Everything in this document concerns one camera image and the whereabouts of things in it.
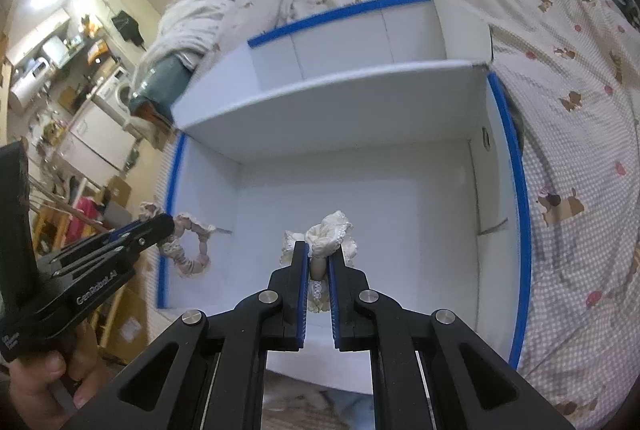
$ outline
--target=open cardboard box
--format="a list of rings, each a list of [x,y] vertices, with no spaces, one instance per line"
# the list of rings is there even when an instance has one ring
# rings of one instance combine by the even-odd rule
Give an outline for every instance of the open cardboard box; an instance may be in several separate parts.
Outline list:
[[[489,28],[443,0],[377,0],[250,40],[173,109],[167,209],[231,230],[210,269],[162,260],[158,307],[232,309],[264,289],[285,230],[342,210],[369,285],[411,310],[447,308],[516,366],[530,232],[516,133],[488,69]],[[187,254],[195,236],[183,237]],[[367,353],[334,349],[329,313],[268,367],[371,393]]]

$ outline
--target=human hand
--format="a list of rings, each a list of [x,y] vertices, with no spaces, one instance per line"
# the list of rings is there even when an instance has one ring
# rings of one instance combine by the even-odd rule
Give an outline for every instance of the human hand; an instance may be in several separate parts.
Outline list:
[[[78,408],[110,379],[107,367],[98,355],[94,330],[86,321],[76,329],[76,337],[76,350],[68,366],[55,350],[9,363],[12,403],[32,430],[58,430],[69,418],[47,388],[65,371],[72,380],[82,381],[74,395],[74,404]]]

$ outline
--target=patterned blanket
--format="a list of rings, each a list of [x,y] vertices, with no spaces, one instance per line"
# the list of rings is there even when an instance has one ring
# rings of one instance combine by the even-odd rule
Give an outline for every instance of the patterned blanket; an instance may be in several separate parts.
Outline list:
[[[237,0],[194,77],[252,36],[361,1]],[[522,115],[533,263],[518,371],[596,428],[640,374],[640,34],[610,0],[456,1],[490,24]]]

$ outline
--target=finger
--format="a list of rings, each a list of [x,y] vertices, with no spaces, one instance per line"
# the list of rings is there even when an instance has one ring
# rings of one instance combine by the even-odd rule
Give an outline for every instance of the finger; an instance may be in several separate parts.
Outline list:
[[[103,360],[99,360],[94,370],[92,370],[82,385],[76,391],[74,395],[74,404],[77,408],[83,406],[89,401],[95,394],[104,386],[110,379],[109,371]]]
[[[76,329],[76,350],[69,361],[67,372],[74,381],[84,379],[98,363],[98,343],[95,333],[84,321]]]
[[[36,394],[47,389],[65,373],[65,360],[53,350],[43,356],[19,358],[9,363],[12,385],[27,394]]]

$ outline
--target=fingernail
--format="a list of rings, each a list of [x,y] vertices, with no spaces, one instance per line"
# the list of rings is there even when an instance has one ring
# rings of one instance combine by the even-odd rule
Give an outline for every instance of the fingernail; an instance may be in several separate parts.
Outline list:
[[[45,360],[45,366],[47,367],[47,371],[49,371],[50,374],[59,372],[62,368],[62,359],[60,358],[60,355],[54,352],[47,356],[47,359]]]

